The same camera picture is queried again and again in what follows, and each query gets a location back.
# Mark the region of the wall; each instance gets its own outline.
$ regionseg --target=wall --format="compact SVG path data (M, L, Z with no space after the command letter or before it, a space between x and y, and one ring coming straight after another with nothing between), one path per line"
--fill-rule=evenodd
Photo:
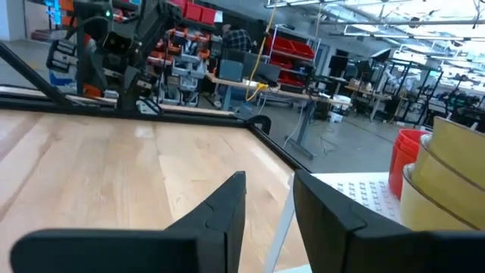
M0 0L0 40L8 40L10 36L7 14L7 0Z
M31 33L35 30L48 30L49 17L46 13L47 8L44 5L28 2L27 0L22 1L25 1L25 14L28 15L25 20L28 38L30 39Z
M0 0L0 40L25 39L23 0Z

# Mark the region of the black metal frame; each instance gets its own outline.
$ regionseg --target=black metal frame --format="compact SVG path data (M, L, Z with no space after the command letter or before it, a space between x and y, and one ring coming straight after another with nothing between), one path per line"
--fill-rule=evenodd
M37 87L37 89L31 90L40 91L42 93L40 93L39 96L32 96L0 92L0 108L2 109L244 128L253 133L263 144L290 166L291 169L309 171L288 152L270 139L269 131L271 129L271 119L266 116L255 116L253 118L243 119L235 115L218 115L177 110L163 110L159 115L144 115L137 111L122 111L116 109L113 105L109 105L109 102L99 100L93 100L88 104L84 101L69 99L65 94L61 93L59 89L51 86L46 80L38 75L3 43L0 43L0 57Z
M406 104L405 110L404 110L404 114L402 115L402 117L397 117L397 119L396 119L397 121L402 121L402 122L405 122L405 123L413 124L415 126L421 124L421 120L423 119L424 114L427 112L429 101L430 101L431 97L433 97L434 92L436 91L438 85L440 84L441 77L443 76L443 72L437 70L436 68L420 64L416 61L406 61L406 60L402 60L402 59L398 59L398 58L389 58L389 59L387 59L387 62L391 63L390 73L393 72L393 70L396 66L403 66L404 67L404 70L402 72L402 79L399 83L399 88L393 93L393 96L397 96L399 94L399 91L401 90L402 86L404 85L405 78L408 76L408 72L411 68L416 68L416 69L420 69L420 70L423 70L423 71L427 71L426 77L424 78L424 81L423 81L423 86L421 87L421 90L419 90L416 100L408 101L407 104ZM431 71L440 72L441 74L438 77L438 80L436 81L436 84L434 85L431 92L429 94L425 94L426 97L427 97L426 101L424 103L418 102L420 95L423 93L424 84L427 82L427 78L430 76ZM383 90L386 89L387 82L388 82L388 80L386 80L386 82L384 83ZM413 104L413 103L421 104L424 107L423 107L421 114L419 115L419 118L418 118L417 121L407 121L406 116L409 112L409 109L411 108L411 104Z

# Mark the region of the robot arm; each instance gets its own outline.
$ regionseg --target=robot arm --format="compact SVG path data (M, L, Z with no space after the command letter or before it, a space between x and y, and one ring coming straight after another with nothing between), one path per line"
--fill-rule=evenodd
M101 92L115 89L120 96L148 95L154 84L145 72L145 60L182 14L179 7L165 0L143 0L140 7L134 19L115 22L111 4L74 1L74 13L81 16L83 30L95 40L95 45L87 48L79 60L75 43L68 39L54 41L47 67L62 73L76 67L77 80Z

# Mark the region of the desk leg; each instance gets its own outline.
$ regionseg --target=desk leg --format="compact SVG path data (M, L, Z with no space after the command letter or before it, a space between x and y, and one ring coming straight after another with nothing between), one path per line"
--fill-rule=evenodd
M310 122L311 113L314 110L314 102L308 102L308 106L305 112L305 117L303 118L302 125L300 126L300 131L298 133L298 138L295 140L289 139L288 143L293 146L293 148L297 149L300 153L306 156L308 159L313 160L316 156L314 153L308 151L304 145L306 140L306 134L308 132L308 123Z
M216 83L215 84L214 96L219 96L219 83Z
M369 117L371 122L374 120L374 116L377 113L377 109L379 108L379 105L380 105L380 99L376 98L376 102L374 103L374 107L372 108L371 116Z
M228 86L226 89L226 95L224 95L224 102L222 103L223 111L229 111L232 89L233 88L231 86Z
M340 82L338 82L336 84L336 90L335 90L335 93L332 96L332 99L334 99L336 95L339 95L339 90L340 90Z
M281 213L276 232L274 233L273 242L271 243L270 250L266 256L266 261L264 262L264 273L274 272L278 257L281 253L281 248L283 248L289 226L291 225L293 215L295 214L295 202L293 201L293 176L290 176L289 179L290 188L288 196L286 197L285 206L283 207L283 212Z

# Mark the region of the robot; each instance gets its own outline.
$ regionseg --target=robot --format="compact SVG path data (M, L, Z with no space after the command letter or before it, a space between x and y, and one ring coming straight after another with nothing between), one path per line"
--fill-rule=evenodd
M101 94L116 92L117 109L161 115L153 99L160 77L146 70L146 59L167 30L180 22L180 8L165 0L144 0L137 14L119 21L109 2L74 0L73 4L81 24L52 43L46 66L61 73L75 67L77 81ZM70 38L81 25L94 43L78 59L77 44Z

